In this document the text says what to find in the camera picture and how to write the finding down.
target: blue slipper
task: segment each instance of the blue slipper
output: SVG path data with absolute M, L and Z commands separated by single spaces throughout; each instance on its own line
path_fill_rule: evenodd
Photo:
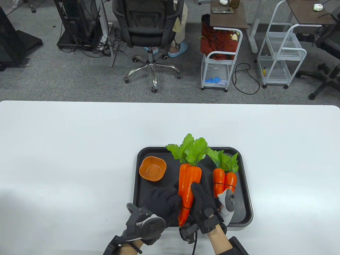
M 152 51 L 152 54 L 156 55 L 156 54 L 158 54 L 158 52 L 159 52 L 159 51 L 158 51 L 158 48 L 156 47 L 156 49 Z
M 180 45 L 181 45 L 181 49 L 180 49 L 179 52 L 176 52 L 176 53 L 170 53 L 170 52 L 168 52 L 168 56 L 169 56 L 169 57 L 177 57 L 177 56 L 179 56 L 179 55 L 181 55 L 181 54 L 183 54 L 184 52 L 187 51 L 188 45 L 187 45 L 186 43 L 181 42 Z

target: black glove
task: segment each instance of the black glove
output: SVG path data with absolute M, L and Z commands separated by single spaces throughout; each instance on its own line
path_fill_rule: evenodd
M 202 234 L 209 233 L 215 226 L 223 222 L 214 198 L 208 195 L 198 183 L 191 185 L 191 190 L 195 197 L 191 214 L 200 228 Z
M 165 220 L 166 227 L 178 221 L 182 198 L 175 188 L 156 188 L 151 190 L 142 206 Z

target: beige pants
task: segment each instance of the beige pants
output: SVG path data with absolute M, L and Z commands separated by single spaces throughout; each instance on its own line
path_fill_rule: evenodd
M 173 3 L 175 5 L 175 9 L 176 9 L 177 0 L 174 0 Z M 176 33 L 175 39 L 171 42 L 171 46 L 173 46 L 173 47 L 176 46 L 175 41 L 178 44 L 183 42 L 184 37 L 185 37 L 185 25 L 187 23 L 187 18 L 188 18 L 188 7 L 184 3 L 184 5 L 183 5 L 182 21 L 181 21 L 181 31 Z

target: carrot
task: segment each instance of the carrot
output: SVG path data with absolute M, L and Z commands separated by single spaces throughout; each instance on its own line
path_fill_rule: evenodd
M 235 193 L 235 188 L 237 184 L 237 175 L 235 173 L 227 173 L 224 178 L 224 190 L 231 189 Z
M 179 187 L 183 186 L 183 193 L 179 195 L 182 197 L 182 209 L 178 216 L 178 225 L 182 227 L 186 222 L 189 212 L 193 203 L 193 193 L 191 191 L 191 185 L 196 182 L 200 183 L 202 177 L 202 170 L 199 167 L 190 166 L 187 170 L 185 178 L 181 178 L 179 181 Z
M 180 178 L 178 181 L 178 194 L 182 197 L 184 193 L 184 183 L 185 183 L 185 177 L 187 176 L 188 168 L 190 167 L 190 164 L 185 163 L 181 164 L 180 167 Z
M 224 178 L 225 174 L 222 168 L 216 168 L 212 174 L 212 179 L 214 182 L 214 196 L 217 198 L 218 194 L 224 191 Z

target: black sleeve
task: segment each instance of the black sleeve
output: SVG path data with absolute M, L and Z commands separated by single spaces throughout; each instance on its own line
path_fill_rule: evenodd
M 219 255 L 238 255 L 236 250 L 234 248 L 228 250 L 228 251 L 225 251 L 225 252 L 222 252 L 221 254 Z

